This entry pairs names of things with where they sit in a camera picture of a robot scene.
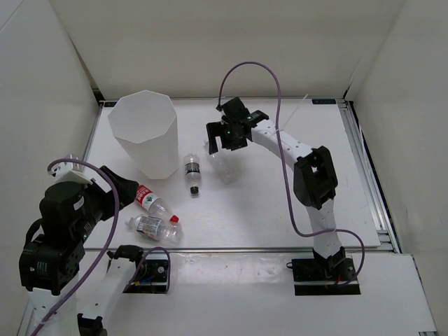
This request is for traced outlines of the clear unlabelled plastic bottle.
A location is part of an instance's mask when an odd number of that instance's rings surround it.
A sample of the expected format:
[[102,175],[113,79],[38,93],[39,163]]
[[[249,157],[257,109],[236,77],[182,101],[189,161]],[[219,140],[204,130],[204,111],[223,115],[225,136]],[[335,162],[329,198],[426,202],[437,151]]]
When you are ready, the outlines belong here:
[[232,163],[222,152],[209,153],[209,141],[204,140],[206,157],[215,172],[220,176],[225,184],[234,183],[237,180],[237,173]]

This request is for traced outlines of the black label plastic bottle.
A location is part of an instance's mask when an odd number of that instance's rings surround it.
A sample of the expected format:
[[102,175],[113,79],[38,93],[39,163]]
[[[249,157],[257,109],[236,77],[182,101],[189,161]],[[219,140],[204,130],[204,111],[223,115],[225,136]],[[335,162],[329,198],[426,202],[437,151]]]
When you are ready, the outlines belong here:
[[188,184],[188,189],[193,197],[200,193],[201,172],[200,159],[196,154],[189,153],[183,159],[185,180]]

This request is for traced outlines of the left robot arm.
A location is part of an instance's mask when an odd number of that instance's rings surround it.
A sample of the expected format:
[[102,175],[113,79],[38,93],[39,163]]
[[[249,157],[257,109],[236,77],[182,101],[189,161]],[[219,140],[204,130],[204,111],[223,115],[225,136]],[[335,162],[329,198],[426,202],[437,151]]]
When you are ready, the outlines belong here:
[[[118,226],[120,210],[133,203],[139,184],[77,159],[48,167],[54,183],[39,204],[41,217],[28,229],[19,259],[20,280],[33,307],[33,335],[107,335],[108,319],[131,280],[146,274],[138,246],[109,251],[113,234],[91,266],[79,274],[84,244],[95,226],[111,219]],[[82,309],[76,292],[104,256],[112,260],[99,289]]]

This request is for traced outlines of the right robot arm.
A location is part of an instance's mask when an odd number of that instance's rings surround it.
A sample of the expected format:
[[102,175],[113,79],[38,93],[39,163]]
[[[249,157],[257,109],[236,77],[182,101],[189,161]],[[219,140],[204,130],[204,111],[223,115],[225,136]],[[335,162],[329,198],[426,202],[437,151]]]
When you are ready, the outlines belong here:
[[217,138],[223,149],[231,151],[244,148],[251,141],[290,167],[294,195],[310,219],[312,233],[308,236],[314,240],[314,271],[321,279],[333,278],[346,254],[336,232],[334,198],[338,181],[329,149],[313,148],[276,129],[266,113],[251,113],[238,97],[217,106],[217,110],[221,120],[206,124],[209,154],[218,152]]

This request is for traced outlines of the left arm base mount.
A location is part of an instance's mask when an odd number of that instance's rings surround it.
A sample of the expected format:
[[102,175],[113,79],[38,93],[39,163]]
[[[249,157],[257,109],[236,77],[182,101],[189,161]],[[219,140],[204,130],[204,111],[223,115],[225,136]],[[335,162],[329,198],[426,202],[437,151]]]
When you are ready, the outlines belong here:
[[171,280],[171,260],[164,253],[146,257],[135,280],[123,290],[126,294],[167,294]]

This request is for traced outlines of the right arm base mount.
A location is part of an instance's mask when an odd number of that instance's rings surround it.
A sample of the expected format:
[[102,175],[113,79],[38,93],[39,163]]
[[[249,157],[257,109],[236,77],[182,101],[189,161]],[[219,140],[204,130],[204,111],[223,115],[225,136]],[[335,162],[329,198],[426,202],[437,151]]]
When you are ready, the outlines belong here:
[[286,267],[293,273],[295,296],[361,294],[352,258],[346,258],[329,274],[315,259],[292,259]]

